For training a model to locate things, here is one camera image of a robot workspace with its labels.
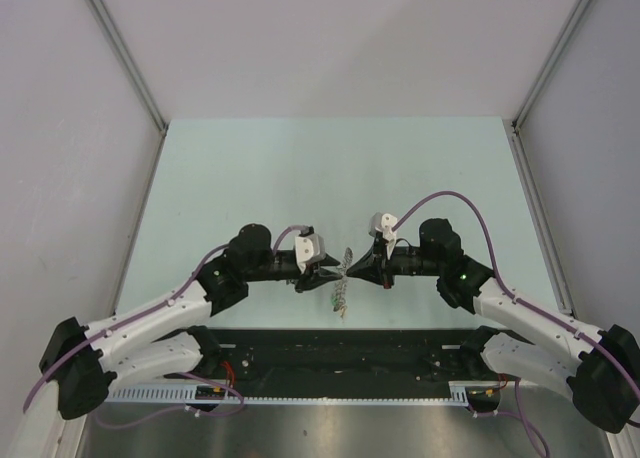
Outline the metal disc keyring holder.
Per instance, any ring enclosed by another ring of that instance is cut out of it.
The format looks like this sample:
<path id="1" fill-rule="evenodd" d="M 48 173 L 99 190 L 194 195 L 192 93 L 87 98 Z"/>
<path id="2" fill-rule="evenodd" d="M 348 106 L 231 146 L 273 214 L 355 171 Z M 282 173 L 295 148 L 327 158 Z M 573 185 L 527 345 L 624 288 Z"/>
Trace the metal disc keyring holder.
<path id="1" fill-rule="evenodd" d="M 341 319 L 344 318 L 348 309 L 346 303 L 346 291 L 349 278 L 346 275 L 349 267 L 352 265 L 354 258 L 353 250 L 347 247 L 344 251 L 343 258 L 337 267 L 340 279 L 334 284 L 330 302 L 334 313 L 337 313 Z"/>

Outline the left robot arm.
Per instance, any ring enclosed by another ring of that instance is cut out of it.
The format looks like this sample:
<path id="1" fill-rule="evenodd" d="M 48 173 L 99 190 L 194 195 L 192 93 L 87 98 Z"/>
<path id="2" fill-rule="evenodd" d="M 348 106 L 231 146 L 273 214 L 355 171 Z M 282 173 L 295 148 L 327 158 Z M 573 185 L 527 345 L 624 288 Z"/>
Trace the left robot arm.
<path id="1" fill-rule="evenodd" d="M 248 224 L 208 252 L 184 284 L 151 303 L 88 324 L 60 322 L 25 402 L 53 382 L 57 411 L 70 421 L 121 388 L 165 375 L 214 375 L 221 348 L 206 323 L 247 298 L 251 283 L 285 281 L 304 293 L 340 280 L 340 262 L 326 253 L 323 238 L 311 227 L 295 229 L 293 247 L 282 250 L 267 227 Z"/>

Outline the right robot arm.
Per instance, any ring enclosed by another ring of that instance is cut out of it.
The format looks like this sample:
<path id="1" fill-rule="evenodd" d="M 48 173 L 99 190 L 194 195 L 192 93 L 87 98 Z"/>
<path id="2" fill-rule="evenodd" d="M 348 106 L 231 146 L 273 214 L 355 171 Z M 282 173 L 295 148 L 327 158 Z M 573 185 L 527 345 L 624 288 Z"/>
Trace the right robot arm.
<path id="1" fill-rule="evenodd" d="M 370 250 L 347 271 L 390 289 L 398 276 L 429 276 L 440 297 L 497 323 L 481 327 L 461 354 L 473 379 L 491 372 L 523 378 L 571 401 L 596 427 L 617 434 L 639 407 L 639 345 L 619 325 L 604 330 L 557 311 L 548 311 L 515 289 L 503 289 L 497 272 L 467 256 L 446 219 L 424 221 L 418 246 L 400 246 L 385 214 L 373 228 Z"/>

